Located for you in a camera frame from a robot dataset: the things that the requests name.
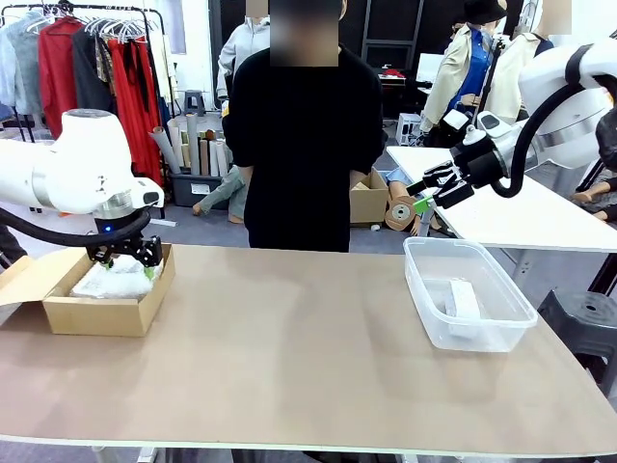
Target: open cardboard box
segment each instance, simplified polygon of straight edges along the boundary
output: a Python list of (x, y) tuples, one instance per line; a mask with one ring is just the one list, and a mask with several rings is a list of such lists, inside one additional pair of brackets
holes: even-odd
[(349, 193), (352, 224), (381, 224), (386, 215), (389, 190), (375, 168), (361, 182), (364, 187), (354, 187)]
[(0, 275), (0, 306), (42, 301), (56, 335), (140, 338), (148, 332), (174, 279), (171, 244), (163, 245), (163, 255), (163, 272), (141, 301), (68, 297), (94, 265), (83, 248), (65, 249), (38, 260), (21, 258)]

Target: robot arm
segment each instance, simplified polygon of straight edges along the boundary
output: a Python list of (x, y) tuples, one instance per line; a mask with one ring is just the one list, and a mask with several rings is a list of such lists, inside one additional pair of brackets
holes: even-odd
[(109, 263), (128, 254), (145, 266), (162, 258), (160, 238), (143, 239), (148, 209), (164, 194), (151, 179), (134, 177), (118, 119), (104, 111), (63, 114), (63, 134), (52, 146), (0, 141), (0, 201), (94, 215), (99, 234), (41, 229), (0, 208), (0, 223), (54, 244), (86, 247), (92, 260)]
[[(427, 172), (410, 194), (437, 186), (435, 203), (448, 208), (489, 184), (512, 198), (523, 187), (524, 172), (548, 161), (575, 169), (600, 156), (617, 170), (617, 107), (606, 94), (617, 101), (617, 64), (610, 59), (615, 54), (617, 41), (606, 40), (538, 56), (520, 79), (530, 118), (510, 126), (481, 113), (479, 128), (470, 126), (451, 150), (454, 161)], [(510, 178), (510, 185), (502, 178)]]

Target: transparent plastic bin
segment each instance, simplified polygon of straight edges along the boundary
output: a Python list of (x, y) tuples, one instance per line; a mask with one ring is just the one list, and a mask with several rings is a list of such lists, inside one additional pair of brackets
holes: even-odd
[[(536, 310), (483, 246), (460, 239), (408, 238), (404, 247), (407, 284), (436, 347), (510, 352), (537, 324)], [(479, 318), (445, 313), (453, 280), (473, 285)], [(461, 332), (467, 336), (457, 335)]]

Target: beige coat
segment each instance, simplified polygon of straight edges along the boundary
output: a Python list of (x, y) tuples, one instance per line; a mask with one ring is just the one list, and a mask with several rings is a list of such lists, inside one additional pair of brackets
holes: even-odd
[(424, 106), (420, 129), (428, 132), (445, 115), (448, 104), (463, 86), (471, 63), (471, 29), (463, 26), (445, 50), (431, 94)]
[(493, 85), (487, 99), (486, 111), (491, 111), (505, 123), (515, 123), (523, 99), (519, 90), (519, 77), (531, 63), (540, 44), (533, 34), (521, 34), (504, 51), (495, 69)]

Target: floor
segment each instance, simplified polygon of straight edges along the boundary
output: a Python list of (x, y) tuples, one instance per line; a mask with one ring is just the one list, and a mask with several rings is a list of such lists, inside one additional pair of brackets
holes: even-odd
[[(395, 142), (390, 138), (390, 145)], [(392, 169), (391, 159), (384, 154), (377, 162), (379, 170)], [(545, 167), (532, 175), (546, 186), (551, 186), (554, 180), (555, 168)], [(0, 204), (6, 209), (36, 222), (38, 225), (61, 232), (87, 233), (94, 230), (94, 221), (88, 216), (69, 216), (61, 218), (57, 213), (45, 211), (43, 214), (32, 213), (27, 207)], [(164, 241), (178, 244), (194, 244), (209, 246), (247, 247), (248, 236), (242, 226), (227, 221), (227, 214), (213, 211), (207, 217), (194, 217), (191, 209), (170, 205), (166, 207), (167, 219), (177, 222), (176, 227), (149, 225), (145, 234), (158, 234)], [(22, 246), (33, 256), (38, 257), (57, 249), (56, 246), (41, 243), (33, 238), (15, 234)], [(403, 232), (370, 229), (352, 229), (351, 251), (366, 254), (402, 254), (402, 243), (407, 235)], [(514, 269), (512, 261), (500, 250), (491, 250), (497, 261), (511, 272)], [(538, 306), (553, 288), (567, 287), (570, 290), (585, 290), (604, 262), (604, 255), (582, 253), (544, 252), (538, 264), (532, 269), (525, 286), (522, 288), (529, 301)], [(13, 308), (0, 308), (0, 323)], [(120, 449), (119, 463), (136, 461), (136, 449)], [(226, 450), (209, 450), (193, 455), (194, 461), (209, 463), (230, 463), (230, 453)], [(301, 463), (307, 460), (301, 453), (271, 452), (264, 463), (293, 462)], [(466, 462), (479, 463), (480, 459), (466, 459)], [(60, 448), (49, 446), (32, 446), (0, 442), (0, 463), (89, 463), (95, 462), (94, 455), (88, 448)], [(420, 457), (419, 463), (435, 463), (435, 458)], [(408, 463), (416, 463), (414, 457), (409, 457)]]

